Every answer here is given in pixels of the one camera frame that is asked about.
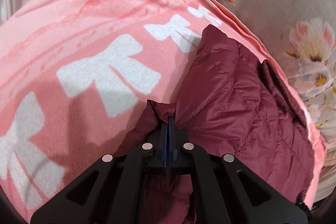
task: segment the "pink blanket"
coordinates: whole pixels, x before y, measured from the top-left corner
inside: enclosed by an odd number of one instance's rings
[[[286,75],[265,46],[214,0],[32,0],[0,28],[0,184],[31,215],[97,158],[113,153],[146,100],[174,102],[213,24]],[[304,110],[315,152],[325,146]]]

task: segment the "triangular cutout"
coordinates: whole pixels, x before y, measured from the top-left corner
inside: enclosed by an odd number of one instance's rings
[[[271,199],[270,194],[257,185],[253,180],[251,180],[245,173],[240,171],[238,172],[238,176],[252,206],[257,207]]]
[[[84,205],[90,195],[90,192],[98,178],[99,172],[95,171],[89,175],[85,180],[79,183],[76,188],[72,189],[68,195],[67,199],[71,200],[79,205]]]

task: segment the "silver rivet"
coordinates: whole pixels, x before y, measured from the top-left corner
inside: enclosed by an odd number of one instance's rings
[[[151,143],[144,143],[142,145],[143,150],[151,150],[153,148],[153,145]]]
[[[192,143],[185,143],[183,145],[184,149],[186,150],[193,150],[194,149],[194,145]]]
[[[101,159],[103,160],[103,162],[110,162],[111,160],[113,160],[113,156],[110,154],[106,154]]]
[[[235,159],[235,157],[232,156],[231,154],[225,154],[225,155],[223,156],[223,160],[225,160],[226,162],[233,162],[234,159]]]

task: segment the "maroon quilted jacket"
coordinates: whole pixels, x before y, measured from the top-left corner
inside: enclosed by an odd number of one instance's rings
[[[312,180],[313,150],[303,111],[268,61],[209,25],[175,104],[148,101],[116,155],[143,143],[158,120],[210,154],[230,153],[295,202]],[[147,176],[141,223],[194,223],[190,176]]]

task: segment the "yellow flower center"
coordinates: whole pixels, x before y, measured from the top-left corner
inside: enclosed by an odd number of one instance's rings
[[[325,75],[319,74],[315,80],[316,86],[322,86],[327,82],[327,77]]]

